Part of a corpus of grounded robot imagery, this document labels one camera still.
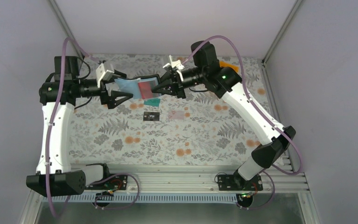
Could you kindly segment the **teal magnetic stripe card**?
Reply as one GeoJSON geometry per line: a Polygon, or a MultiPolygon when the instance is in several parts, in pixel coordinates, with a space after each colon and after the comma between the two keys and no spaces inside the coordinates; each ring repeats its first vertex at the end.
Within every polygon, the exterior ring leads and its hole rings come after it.
{"type": "Polygon", "coordinates": [[[151,98],[144,101],[144,105],[147,106],[153,106],[153,107],[159,107],[161,102],[160,98],[151,98]]]}

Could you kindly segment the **red VIP credit card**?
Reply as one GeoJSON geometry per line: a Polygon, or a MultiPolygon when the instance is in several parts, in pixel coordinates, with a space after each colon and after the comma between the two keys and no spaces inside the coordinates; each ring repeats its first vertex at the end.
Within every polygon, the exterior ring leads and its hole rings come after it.
{"type": "Polygon", "coordinates": [[[155,81],[145,81],[145,82],[139,82],[138,88],[141,94],[142,99],[150,99],[150,98],[157,98],[158,93],[153,93],[151,89],[155,87],[155,81]]]}

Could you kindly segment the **pale pink floral card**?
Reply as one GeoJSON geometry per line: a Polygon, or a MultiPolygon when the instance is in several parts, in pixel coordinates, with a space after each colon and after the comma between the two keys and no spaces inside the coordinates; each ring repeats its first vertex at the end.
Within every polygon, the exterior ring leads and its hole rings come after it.
{"type": "Polygon", "coordinates": [[[184,120],[185,112],[184,111],[170,110],[168,112],[167,117],[168,117],[168,120],[184,120]]]}

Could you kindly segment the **dark VIP credit card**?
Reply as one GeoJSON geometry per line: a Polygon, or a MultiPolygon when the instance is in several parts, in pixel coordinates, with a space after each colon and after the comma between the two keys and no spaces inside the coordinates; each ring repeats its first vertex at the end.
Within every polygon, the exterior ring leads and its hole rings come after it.
{"type": "Polygon", "coordinates": [[[143,121],[160,121],[159,112],[144,112],[143,121]]]}

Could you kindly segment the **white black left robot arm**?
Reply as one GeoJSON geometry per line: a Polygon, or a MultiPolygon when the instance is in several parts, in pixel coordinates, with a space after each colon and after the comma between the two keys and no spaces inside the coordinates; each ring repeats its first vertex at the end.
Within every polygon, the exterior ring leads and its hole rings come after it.
{"type": "Polygon", "coordinates": [[[78,98],[99,97],[102,105],[114,109],[132,98],[131,93],[108,91],[106,84],[127,75],[100,61],[96,78],[80,77],[76,56],[54,57],[55,71],[39,89],[43,113],[43,140],[40,159],[34,175],[26,177],[26,186],[40,195],[71,196],[82,194],[94,183],[99,189],[107,188],[111,176],[105,163],[86,165],[73,171],[69,161],[69,125],[78,98]]]}

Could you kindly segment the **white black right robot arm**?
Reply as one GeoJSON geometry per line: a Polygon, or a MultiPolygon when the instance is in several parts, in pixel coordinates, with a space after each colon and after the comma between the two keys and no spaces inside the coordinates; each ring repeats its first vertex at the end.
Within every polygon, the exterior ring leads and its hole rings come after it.
{"type": "Polygon", "coordinates": [[[275,161],[288,149],[296,131],[292,126],[284,127],[276,121],[246,89],[243,78],[230,67],[221,67],[215,46],[207,41],[191,45],[195,68],[185,69],[180,60],[164,65],[166,73],[161,77],[153,93],[161,93],[185,98],[185,89],[203,84],[206,89],[223,99],[253,129],[260,145],[251,156],[232,174],[236,188],[247,189],[252,178],[274,165],[275,161]]]}

